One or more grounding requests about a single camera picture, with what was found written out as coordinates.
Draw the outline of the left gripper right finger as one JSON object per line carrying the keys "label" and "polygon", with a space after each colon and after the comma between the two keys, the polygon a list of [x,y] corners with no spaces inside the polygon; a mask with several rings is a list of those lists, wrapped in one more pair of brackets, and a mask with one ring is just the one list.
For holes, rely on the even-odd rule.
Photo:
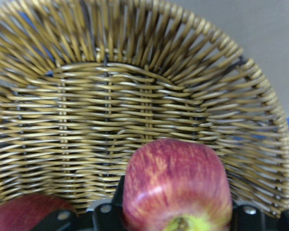
{"label": "left gripper right finger", "polygon": [[251,202],[233,200],[231,231],[289,231],[289,209],[271,217]]}

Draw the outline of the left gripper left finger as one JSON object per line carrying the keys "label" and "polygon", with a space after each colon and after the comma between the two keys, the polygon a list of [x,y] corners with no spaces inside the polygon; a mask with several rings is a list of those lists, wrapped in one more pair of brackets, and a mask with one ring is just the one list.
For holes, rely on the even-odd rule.
{"label": "left gripper left finger", "polygon": [[94,231],[125,230],[122,213],[124,180],[125,176],[122,176],[112,199],[94,201],[87,209],[92,215]]}

